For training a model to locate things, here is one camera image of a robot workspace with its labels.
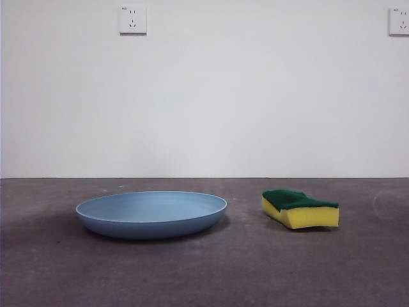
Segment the yellow sponge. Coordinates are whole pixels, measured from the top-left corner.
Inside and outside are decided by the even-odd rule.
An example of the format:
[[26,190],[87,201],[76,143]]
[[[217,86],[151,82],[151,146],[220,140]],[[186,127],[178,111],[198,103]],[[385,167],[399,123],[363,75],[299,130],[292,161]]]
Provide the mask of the yellow sponge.
[[263,210],[291,229],[338,226],[339,205],[308,198],[303,192],[270,190],[261,198]]

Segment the plate rim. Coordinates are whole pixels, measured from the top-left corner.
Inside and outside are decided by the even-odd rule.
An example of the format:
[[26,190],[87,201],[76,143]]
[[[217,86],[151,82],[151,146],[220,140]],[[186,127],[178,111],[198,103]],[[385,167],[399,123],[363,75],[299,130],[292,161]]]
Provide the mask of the plate rim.
[[[113,220],[113,219],[101,219],[101,218],[97,218],[97,217],[92,217],[86,214],[83,214],[82,212],[79,212],[79,208],[80,206],[82,206],[85,203],[91,202],[91,201],[95,201],[95,200],[100,200],[102,198],[109,198],[112,196],[118,196],[118,195],[126,195],[126,194],[137,194],[137,193],[188,193],[188,194],[200,194],[200,195],[206,195],[206,196],[211,196],[214,198],[218,198],[220,200],[222,200],[224,202],[224,205],[221,209],[216,210],[215,212],[212,212],[210,214],[206,214],[204,216],[197,216],[197,217],[190,217],[188,219],[173,219],[173,220],[168,220],[168,221],[143,221],[143,222],[137,222],[137,221],[117,221],[117,220]],[[96,198],[92,198],[90,200],[86,200],[83,201],[81,203],[79,203],[76,207],[75,207],[75,212],[82,217],[86,217],[88,219],[92,219],[95,221],[103,221],[103,222],[109,222],[109,223],[132,223],[132,224],[152,224],[152,223],[172,223],[172,222],[180,222],[180,221],[190,221],[192,219],[201,219],[204,217],[208,217],[208,216],[212,216],[214,214],[217,214],[219,212],[222,212],[223,210],[226,210],[226,208],[228,207],[228,202],[227,200],[225,200],[224,198],[221,198],[220,196],[217,195],[213,195],[213,194],[208,194],[208,193],[200,193],[200,192],[189,192],[189,191],[136,191],[136,192],[127,192],[127,193],[117,193],[117,194],[110,194],[110,195],[105,195],[105,196],[101,196],[101,197],[96,197]]]

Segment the electrical outlet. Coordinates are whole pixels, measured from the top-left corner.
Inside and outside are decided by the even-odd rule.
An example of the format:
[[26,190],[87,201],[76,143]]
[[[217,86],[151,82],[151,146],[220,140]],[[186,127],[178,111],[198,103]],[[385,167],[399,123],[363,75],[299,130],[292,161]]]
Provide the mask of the electrical outlet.
[[389,9],[389,35],[409,36],[409,8]]
[[146,7],[142,5],[123,5],[118,11],[121,34],[146,34]]

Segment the concrete floor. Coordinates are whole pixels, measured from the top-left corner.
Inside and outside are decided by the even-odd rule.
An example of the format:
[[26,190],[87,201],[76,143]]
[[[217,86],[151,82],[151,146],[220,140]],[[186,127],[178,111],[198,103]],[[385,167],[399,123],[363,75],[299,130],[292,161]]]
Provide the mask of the concrete floor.
[[[409,178],[6,179],[1,306],[409,306]],[[291,231],[266,189],[341,204],[339,228]],[[212,228],[179,239],[87,231],[76,204],[129,191],[227,199]]]

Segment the plate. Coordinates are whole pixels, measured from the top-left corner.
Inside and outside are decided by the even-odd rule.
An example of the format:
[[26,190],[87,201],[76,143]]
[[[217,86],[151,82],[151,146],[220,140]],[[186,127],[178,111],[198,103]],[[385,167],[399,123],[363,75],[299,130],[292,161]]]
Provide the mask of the plate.
[[75,211],[93,232],[122,239],[164,239],[196,233],[215,224],[227,201],[184,191],[115,194],[80,203]]

